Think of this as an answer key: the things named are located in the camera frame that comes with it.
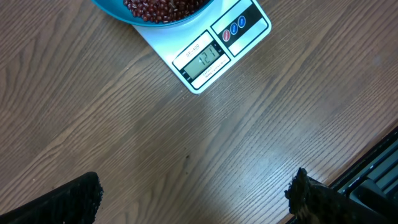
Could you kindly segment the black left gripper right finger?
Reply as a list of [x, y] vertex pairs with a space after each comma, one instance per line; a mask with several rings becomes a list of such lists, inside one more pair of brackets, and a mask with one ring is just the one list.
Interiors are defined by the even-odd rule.
[[284, 191], [289, 213], [305, 224], [389, 223], [389, 219], [313, 180], [299, 168]]

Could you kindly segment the white digital kitchen scale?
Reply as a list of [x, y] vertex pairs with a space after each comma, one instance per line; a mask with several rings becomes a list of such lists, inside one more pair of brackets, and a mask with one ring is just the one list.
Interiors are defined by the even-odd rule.
[[267, 36], [272, 23], [256, 0], [214, 0], [191, 19], [135, 29], [200, 94]]

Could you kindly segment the red adzuki beans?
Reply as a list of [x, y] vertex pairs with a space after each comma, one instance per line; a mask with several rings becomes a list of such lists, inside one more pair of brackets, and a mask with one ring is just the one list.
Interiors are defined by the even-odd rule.
[[208, 0], [124, 0], [130, 13], [144, 22], [169, 23], [191, 16]]

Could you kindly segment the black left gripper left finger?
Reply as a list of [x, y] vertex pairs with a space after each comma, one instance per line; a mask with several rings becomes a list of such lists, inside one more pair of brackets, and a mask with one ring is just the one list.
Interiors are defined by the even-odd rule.
[[87, 172], [1, 215], [3, 224], [92, 224], [103, 198], [96, 172]]

